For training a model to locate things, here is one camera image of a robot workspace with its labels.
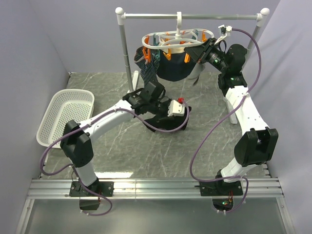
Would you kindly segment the white clip hanger frame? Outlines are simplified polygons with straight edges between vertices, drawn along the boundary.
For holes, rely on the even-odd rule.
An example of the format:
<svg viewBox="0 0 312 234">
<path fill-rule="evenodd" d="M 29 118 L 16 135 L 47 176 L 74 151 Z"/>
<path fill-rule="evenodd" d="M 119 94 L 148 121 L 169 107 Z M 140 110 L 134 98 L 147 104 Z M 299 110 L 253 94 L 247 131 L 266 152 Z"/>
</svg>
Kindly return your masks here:
<svg viewBox="0 0 312 234">
<path fill-rule="evenodd" d="M 176 21 L 175 31 L 147 34 L 142 38 L 142 45 L 148 49 L 169 50 L 201 45 L 207 39 L 214 37 L 214 33 L 207 29 L 182 30 L 182 12 L 177 12 Z"/>
</svg>

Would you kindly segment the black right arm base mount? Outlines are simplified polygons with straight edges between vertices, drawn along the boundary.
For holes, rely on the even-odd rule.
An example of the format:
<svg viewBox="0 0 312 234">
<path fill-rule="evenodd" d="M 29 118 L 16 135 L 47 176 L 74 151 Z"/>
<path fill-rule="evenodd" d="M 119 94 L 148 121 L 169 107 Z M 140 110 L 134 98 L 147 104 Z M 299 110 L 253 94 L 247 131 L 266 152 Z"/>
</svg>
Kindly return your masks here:
<svg viewBox="0 0 312 234">
<path fill-rule="evenodd" d="M 234 209 L 234 196 L 243 195 L 240 181 L 227 183 L 223 180 L 215 182 L 200 182 L 200 195 L 212 196 L 213 207 L 217 212 L 226 214 Z"/>
</svg>

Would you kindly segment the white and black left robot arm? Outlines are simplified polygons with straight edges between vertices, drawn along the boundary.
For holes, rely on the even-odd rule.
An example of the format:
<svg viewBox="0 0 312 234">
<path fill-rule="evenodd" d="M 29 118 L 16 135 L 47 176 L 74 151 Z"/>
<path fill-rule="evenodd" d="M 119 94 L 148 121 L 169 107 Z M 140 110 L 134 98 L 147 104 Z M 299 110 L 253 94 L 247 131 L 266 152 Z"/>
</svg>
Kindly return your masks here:
<svg viewBox="0 0 312 234">
<path fill-rule="evenodd" d="M 87 196 L 100 192 L 98 177 L 91 163 L 94 156 L 92 144 L 114 127 L 145 113 L 156 117 L 155 120 L 147 120 L 148 124 L 165 129 L 163 122 L 183 114 L 184 110 L 174 99 L 162 101 L 164 95 L 164 86 L 151 81 L 146 87 L 127 93 L 111 108 L 93 118 L 81 123 L 71 120 L 65 125 L 60 147 L 74 165 L 82 183 L 81 190 Z"/>
</svg>

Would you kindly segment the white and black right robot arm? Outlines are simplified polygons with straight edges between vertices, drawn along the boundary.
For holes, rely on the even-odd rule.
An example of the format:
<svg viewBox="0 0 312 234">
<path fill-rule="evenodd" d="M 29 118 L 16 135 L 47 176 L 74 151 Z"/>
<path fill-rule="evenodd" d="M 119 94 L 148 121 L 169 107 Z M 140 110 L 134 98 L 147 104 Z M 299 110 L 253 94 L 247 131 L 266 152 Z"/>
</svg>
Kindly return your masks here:
<svg viewBox="0 0 312 234">
<path fill-rule="evenodd" d="M 242 75 L 247 49 L 233 44 L 222 51 L 220 43 L 212 38 L 185 51 L 199 64 L 208 62 L 220 72 L 218 86 L 232 113 L 231 122 L 239 123 L 242 131 L 234 147 L 234 158 L 218 171 L 217 181 L 200 182 L 200 192 L 202 195 L 242 195 L 240 177 L 271 160 L 278 140 L 277 130 L 271 129 L 260 116 Z"/>
</svg>

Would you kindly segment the black underwear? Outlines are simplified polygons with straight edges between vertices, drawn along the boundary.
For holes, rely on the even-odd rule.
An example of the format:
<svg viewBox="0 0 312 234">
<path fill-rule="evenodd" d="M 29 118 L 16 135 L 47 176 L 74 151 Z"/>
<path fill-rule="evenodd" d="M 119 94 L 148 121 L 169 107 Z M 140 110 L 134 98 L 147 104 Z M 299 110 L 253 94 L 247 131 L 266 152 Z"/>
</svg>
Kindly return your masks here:
<svg viewBox="0 0 312 234">
<path fill-rule="evenodd" d="M 185 113 L 183 116 L 171 116 L 166 114 L 157 114 L 152 118 L 145 119 L 145 121 L 155 128 L 162 130 L 173 130 L 179 127 L 187 117 L 187 108 L 185 107 Z"/>
</svg>

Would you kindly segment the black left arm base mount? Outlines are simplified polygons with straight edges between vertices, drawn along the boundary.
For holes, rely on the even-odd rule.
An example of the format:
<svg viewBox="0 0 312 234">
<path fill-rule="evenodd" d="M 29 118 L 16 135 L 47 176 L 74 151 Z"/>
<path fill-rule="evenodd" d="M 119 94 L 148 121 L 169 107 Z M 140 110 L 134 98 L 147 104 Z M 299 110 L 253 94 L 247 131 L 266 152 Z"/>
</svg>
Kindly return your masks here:
<svg viewBox="0 0 312 234">
<path fill-rule="evenodd" d="M 114 182 L 112 181 L 95 181 L 92 185 L 86 187 L 86 190 L 79 181 L 73 181 L 71 183 L 69 197 L 78 197 L 79 198 L 79 207 L 83 211 L 96 211 L 100 206 L 101 197 L 97 199 L 86 199 L 86 197 L 96 196 L 96 194 L 112 197 L 114 190 Z"/>
</svg>

